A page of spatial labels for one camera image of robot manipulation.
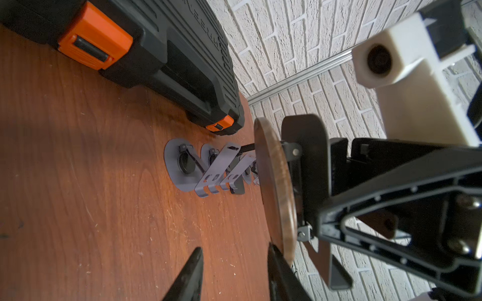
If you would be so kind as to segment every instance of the screw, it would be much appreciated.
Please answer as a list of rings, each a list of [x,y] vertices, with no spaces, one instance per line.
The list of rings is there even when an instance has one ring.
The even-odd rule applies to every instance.
[[[482,205],[481,200],[475,196],[468,196],[466,194],[457,195],[457,204],[465,209],[477,209]]]
[[[447,241],[447,246],[450,248],[450,250],[460,255],[467,255],[470,253],[470,247],[462,239],[449,239]]]

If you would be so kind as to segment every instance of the round wooden disc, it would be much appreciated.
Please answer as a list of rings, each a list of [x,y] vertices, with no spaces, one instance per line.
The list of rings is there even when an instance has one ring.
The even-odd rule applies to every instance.
[[[291,266],[296,248],[295,197],[280,139],[266,118],[254,122],[254,144],[271,242]]]

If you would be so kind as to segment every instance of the toolbox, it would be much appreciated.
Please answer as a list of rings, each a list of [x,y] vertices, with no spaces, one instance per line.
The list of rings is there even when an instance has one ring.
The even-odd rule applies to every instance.
[[[215,134],[244,125],[226,36],[206,0],[2,0],[0,21],[121,86],[151,88]]]

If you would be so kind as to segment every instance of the wooden table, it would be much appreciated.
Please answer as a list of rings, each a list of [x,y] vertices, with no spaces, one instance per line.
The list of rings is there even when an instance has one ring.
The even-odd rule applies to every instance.
[[[155,92],[125,89],[0,26],[0,300],[161,300],[195,247],[201,300],[268,300],[259,187],[201,199],[165,144],[219,137]]]

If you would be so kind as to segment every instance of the white brick wall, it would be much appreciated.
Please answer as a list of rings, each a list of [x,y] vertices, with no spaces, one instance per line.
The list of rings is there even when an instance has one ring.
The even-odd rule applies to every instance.
[[[226,32],[239,89],[248,97],[433,0],[207,1]]]
[[[467,108],[482,80],[482,70],[474,58],[457,62],[444,70],[444,74],[457,101]],[[253,119],[268,118],[278,134],[285,116],[312,113],[322,118],[330,138],[385,138],[376,94],[356,82],[351,61],[256,103],[250,110]],[[356,227],[374,234],[362,222],[358,221]],[[354,278],[351,291],[328,290],[305,247],[299,244],[296,250],[296,275],[314,300],[404,301],[433,286],[424,279],[346,248],[333,246],[333,252]]]

